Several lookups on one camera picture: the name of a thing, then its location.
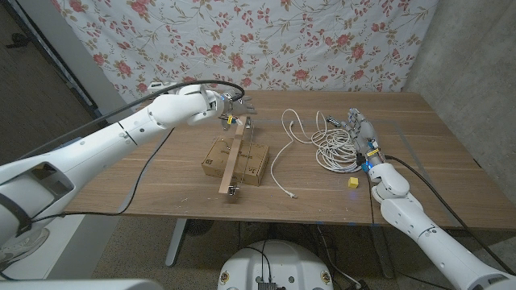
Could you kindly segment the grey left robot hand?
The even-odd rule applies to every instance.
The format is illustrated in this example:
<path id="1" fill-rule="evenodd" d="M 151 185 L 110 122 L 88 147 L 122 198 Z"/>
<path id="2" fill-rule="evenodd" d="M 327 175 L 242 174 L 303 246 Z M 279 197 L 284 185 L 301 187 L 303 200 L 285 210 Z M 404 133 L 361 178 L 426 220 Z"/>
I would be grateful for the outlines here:
<path id="1" fill-rule="evenodd" d="M 228 122 L 230 116 L 244 116 L 249 114 L 257 114 L 256 109 L 250 103 L 250 96 L 243 96 L 237 99 L 237 95 L 232 96 L 230 93 L 223 93 L 221 96 L 223 102 L 223 111 L 221 116 L 222 127 L 228 131 L 231 127 L 231 122 Z"/>

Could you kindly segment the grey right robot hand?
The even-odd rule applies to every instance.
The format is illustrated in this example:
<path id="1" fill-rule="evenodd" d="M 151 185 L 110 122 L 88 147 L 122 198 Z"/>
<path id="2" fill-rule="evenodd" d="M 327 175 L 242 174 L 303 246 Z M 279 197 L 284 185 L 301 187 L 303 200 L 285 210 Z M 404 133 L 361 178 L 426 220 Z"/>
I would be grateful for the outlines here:
<path id="1" fill-rule="evenodd" d="M 372 123 L 357 108 L 351 108 L 347 113 L 347 121 L 341 124 L 351 137 L 356 162 L 364 171 L 385 162 Z"/>

